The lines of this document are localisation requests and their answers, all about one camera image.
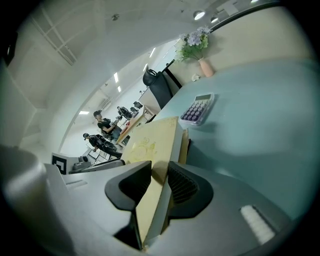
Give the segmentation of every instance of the purple flower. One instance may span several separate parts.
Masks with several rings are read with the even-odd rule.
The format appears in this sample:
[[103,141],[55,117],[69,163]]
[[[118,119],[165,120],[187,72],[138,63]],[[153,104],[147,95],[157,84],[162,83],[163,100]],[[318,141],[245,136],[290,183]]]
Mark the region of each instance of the purple flower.
[[180,36],[179,36],[182,40],[186,40],[187,38],[188,38],[188,35],[187,34],[181,34]]
[[201,44],[200,33],[198,31],[192,32],[189,35],[188,43],[190,46],[198,46]]
[[198,32],[200,32],[201,34],[205,34],[205,35],[209,35],[210,34],[210,28],[208,28],[207,26],[201,26],[198,29]]

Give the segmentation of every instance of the ceiling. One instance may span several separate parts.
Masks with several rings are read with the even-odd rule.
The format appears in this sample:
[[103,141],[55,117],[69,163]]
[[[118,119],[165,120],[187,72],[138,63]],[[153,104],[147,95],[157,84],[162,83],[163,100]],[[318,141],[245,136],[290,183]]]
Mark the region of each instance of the ceiling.
[[[219,9],[226,2],[243,11],[250,6],[250,0],[45,0],[25,21],[18,31],[15,56],[8,70],[15,84],[25,97],[37,109],[34,120],[26,134],[34,133],[39,128],[43,109],[48,105],[52,85],[65,71],[79,60],[92,41],[113,37],[119,31],[127,33],[132,24],[141,20],[179,21],[194,23],[197,26],[211,25],[212,15],[223,20],[229,15]],[[199,21],[193,20],[196,10],[206,11]],[[112,21],[112,16],[119,14],[119,19]],[[139,75],[148,59],[151,49],[129,63],[118,72],[119,85],[125,91]],[[95,93],[95,98],[85,107],[95,108],[97,102],[107,95],[114,99],[119,95],[113,77]]]

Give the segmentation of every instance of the flower vase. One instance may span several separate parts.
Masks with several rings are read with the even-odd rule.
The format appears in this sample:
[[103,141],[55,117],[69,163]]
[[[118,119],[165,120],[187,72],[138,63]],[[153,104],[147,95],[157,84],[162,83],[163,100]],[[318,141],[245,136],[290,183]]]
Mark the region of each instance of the flower vase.
[[198,62],[200,63],[200,67],[207,78],[212,77],[214,75],[214,69],[204,58],[199,59]]

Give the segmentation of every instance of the light blue desk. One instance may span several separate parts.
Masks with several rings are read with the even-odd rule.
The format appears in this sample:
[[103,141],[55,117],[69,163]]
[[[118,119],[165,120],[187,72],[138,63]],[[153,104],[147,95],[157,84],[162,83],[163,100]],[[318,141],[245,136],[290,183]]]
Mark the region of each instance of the light blue desk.
[[182,124],[192,140],[187,164],[243,180],[294,219],[318,187],[319,85],[310,60],[241,65],[186,84],[155,120],[180,116],[196,95],[214,93],[201,126]]

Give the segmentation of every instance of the wooden board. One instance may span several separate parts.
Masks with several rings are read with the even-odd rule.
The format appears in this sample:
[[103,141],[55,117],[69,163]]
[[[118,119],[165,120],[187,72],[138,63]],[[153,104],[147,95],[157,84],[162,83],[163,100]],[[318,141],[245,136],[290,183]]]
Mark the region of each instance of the wooden board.
[[151,183],[136,207],[141,241],[144,242],[152,223],[165,183],[169,161],[179,161],[183,129],[178,117],[143,124],[134,129],[121,159],[126,164],[152,162]]

